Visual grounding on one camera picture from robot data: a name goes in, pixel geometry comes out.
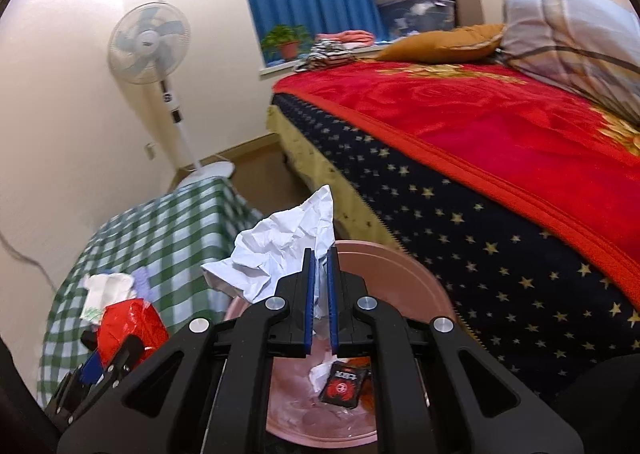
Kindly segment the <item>pink plastic basin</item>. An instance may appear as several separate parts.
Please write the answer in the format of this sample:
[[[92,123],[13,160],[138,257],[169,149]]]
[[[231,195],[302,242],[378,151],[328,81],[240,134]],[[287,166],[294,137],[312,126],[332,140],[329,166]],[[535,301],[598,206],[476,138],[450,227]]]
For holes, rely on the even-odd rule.
[[[412,257],[389,247],[366,241],[336,243],[340,267],[366,282],[370,295],[393,305],[405,317],[422,322],[439,315],[454,317],[448,296],[430,271]],[[311,367],[338,360],[329,341],[314,338],[311,355],[305,359],[277,358],[273,361],[269,408],[273,404],[318,399],[308,374]],[[267,453],[374,453],[376,431],[351,437],[310,436],[282,428],[269,416]]]

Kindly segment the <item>white paper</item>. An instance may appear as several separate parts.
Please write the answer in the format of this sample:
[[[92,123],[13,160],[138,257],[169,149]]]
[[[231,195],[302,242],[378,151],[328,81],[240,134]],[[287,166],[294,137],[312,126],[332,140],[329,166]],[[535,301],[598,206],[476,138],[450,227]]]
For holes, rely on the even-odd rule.
[[[277,211],[241,232],[226,259],[204,263],[205,281],[231,297],[228,318],[276,293],[280,279],[303,269],[306,249],[314,253],[314,335],[329,337],[328,260],[335,244],[334,203],[324,185],[304,203]]]

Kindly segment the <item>pink folded clothes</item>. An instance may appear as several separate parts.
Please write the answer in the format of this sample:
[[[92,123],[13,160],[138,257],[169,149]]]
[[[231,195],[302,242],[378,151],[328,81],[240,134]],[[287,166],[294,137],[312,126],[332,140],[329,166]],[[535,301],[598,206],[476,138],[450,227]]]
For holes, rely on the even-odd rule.
[[[375,36],[363,30],[347,30],[338,33],[320,33],[316,36],[317,42],[320,40],[331,40],[345,45],[347,48],[363,48],[375,45]]]

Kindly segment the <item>clear plastic bag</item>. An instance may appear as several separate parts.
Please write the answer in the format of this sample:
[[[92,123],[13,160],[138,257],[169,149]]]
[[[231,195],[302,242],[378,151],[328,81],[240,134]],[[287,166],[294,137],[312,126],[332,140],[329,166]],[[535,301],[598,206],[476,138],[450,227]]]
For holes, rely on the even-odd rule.
[[[318,399],[273,404],[269,416],[282,428],[310,436],[342,438],[375,430],[374,416],[361,406],[349,410]]]

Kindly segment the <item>orange plastic bag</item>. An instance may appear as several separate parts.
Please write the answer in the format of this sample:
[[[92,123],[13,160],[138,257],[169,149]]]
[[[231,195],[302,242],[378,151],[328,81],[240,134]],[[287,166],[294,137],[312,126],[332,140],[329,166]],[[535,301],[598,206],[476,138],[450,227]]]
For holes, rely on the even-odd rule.
[[[359,393],[359,404],[364,411],[373,414],[375,411],[374,392],[371,378],[371,361],[369,358],[352,358],[347,360],[347,364],[363,370],[363,380]]]

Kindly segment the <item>red plastic bag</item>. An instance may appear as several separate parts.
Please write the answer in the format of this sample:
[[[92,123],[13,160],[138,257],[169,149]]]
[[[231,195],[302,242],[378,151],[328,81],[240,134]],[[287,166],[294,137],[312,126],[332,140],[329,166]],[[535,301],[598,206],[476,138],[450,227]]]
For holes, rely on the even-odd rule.
[[[104,368],[129,335],[137,336],[143,344],[142,355],[134,366],[152,356],[169,338],[160,315],[149,301],[134,298],[109,305],[96,332],[98,353]]]

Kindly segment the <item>black packet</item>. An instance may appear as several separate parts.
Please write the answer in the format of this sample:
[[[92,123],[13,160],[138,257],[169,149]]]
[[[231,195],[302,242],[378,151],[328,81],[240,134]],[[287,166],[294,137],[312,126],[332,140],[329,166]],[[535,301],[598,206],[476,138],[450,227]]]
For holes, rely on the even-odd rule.
[[[347,410],[357,408],[360,392],[368,375],[367,365],[335,361],[331,365],[319,399],[323,403]]]

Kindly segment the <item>green checkered tablecloth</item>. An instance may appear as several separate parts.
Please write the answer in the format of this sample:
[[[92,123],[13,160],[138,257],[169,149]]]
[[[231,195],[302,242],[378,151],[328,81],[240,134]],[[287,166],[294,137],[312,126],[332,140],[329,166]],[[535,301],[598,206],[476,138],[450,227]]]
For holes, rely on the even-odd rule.
[[[88,274],[132,273],[145,268],[149,302],[169,333],[186,321],[224,319],[230,296],[211,289],[202,266],[231,255],[234,240],[262,213],[227,179],[187,185],[112,217],[90,237],[56,293],[48,314],[38,366],[36,400],[46,405],[67,373],[88,359],[80,342],[87,327],[81,309]]]

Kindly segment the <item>lilac foam net sheet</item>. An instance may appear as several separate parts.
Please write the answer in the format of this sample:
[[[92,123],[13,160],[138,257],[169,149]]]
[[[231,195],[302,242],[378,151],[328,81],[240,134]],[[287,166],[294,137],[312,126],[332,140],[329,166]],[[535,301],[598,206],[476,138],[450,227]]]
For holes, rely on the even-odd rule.
[[[151,300],[151,284],[150,274],[147,267],[140,267],[130,273],[131,278],[134,280],[132,283],[132,289],[136,292],[138,298],[142,298],[146,301]]]

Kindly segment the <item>orange brown pillow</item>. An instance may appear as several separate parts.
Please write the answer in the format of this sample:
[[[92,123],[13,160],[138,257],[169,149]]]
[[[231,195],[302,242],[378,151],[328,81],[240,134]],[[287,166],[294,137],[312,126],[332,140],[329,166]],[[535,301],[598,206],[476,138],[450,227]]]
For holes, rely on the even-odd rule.
[[[477,24],[450,31],[430,31],[397,40],[376,56],[378,61],[458,64],[490,57],[500,46],[506,25]]]

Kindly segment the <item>wall power plug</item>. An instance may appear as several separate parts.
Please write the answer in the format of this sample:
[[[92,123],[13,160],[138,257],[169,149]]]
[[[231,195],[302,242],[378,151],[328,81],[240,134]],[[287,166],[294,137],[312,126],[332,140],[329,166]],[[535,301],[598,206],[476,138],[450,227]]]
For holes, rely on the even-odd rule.
[[[145,144],[144,151],[150,161],[153,161],[153,159],[155,159],[156,153],[154,142],[148,142],[147,144]]]

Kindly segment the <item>white standing fan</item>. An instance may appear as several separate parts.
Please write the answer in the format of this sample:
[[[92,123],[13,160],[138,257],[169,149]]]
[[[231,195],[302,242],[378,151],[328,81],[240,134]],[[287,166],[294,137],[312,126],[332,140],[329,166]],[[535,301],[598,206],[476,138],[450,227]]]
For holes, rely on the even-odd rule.
[[[163,138],[162,125],[171,122],[179,149],[189,165],[177,171],[179,188],[203,180],[229,179],[234,164],[216,153],[204,164],[193,150],[180,101],[170,75],[189,50],[190,25],[184,14],[166,2],[152,2],[128,11],[116,24],[107,45],[107,64],[131,110],[153,136]]]

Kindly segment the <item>clear storage box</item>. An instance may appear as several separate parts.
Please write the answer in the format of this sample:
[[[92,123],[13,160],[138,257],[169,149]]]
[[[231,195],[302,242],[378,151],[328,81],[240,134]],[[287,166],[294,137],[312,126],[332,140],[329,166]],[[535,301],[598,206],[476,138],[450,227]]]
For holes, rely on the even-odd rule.
[[[392,0],[378,5],[391,40],[414,33],[450,31],[456,23],[456,0]]]

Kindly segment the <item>plaid grey pillow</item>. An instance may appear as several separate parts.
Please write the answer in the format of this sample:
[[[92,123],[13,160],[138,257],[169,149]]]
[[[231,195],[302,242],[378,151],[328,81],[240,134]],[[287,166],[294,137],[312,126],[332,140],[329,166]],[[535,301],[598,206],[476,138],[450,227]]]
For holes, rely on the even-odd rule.
[[[612,0],[505,0],[512,68],[639,125],[639,18]]]

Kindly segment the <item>red floral blanket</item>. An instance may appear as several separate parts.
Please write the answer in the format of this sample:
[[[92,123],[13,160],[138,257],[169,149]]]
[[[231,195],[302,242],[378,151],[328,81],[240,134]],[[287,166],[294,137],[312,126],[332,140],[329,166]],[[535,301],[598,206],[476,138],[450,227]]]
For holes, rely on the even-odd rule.
[[[508,207],[639,298],[639,154],[618,119],[500,64],[361,60],[273,86]]]

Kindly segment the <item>potted green plant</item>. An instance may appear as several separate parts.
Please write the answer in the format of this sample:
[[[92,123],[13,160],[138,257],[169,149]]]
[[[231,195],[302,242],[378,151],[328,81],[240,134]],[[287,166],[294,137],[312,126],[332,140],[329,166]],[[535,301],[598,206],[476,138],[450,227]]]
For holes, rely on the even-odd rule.
[[[265,57],[279,56],[292,61],[310,44],[311,37],[303,25],[277,24],[262,38],[260,48]]]

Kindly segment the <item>navy star bedsheet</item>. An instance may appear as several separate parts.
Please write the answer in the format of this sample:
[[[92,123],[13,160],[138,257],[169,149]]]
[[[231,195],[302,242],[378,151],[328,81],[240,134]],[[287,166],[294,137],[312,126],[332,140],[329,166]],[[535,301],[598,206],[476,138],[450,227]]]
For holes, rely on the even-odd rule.
[[[445,287],[488,352],[547,389],[639,350],[639,312],[605,274],[536,223],[289,94],[270,121],[293,162],[320,157]]]

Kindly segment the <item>white bag green print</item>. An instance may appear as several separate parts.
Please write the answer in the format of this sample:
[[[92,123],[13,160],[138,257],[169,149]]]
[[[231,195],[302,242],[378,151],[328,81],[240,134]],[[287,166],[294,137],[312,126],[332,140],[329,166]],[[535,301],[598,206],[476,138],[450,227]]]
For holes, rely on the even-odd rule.
[[[101,323],[108,306],[136,297],[134,277],[126,273],[86,275],[80,286],[87,291],[80,318],[96,325]]]

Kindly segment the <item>zebra striped cloth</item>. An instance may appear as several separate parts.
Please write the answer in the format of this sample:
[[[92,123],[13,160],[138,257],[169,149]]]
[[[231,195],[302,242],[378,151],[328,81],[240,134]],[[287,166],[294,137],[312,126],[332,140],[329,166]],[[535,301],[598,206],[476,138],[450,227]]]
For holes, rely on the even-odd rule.
[[[319,40],[311,46],[308,55],[295,66],[295,73],[326,70],[346,66],[357,57],[336,40]]]

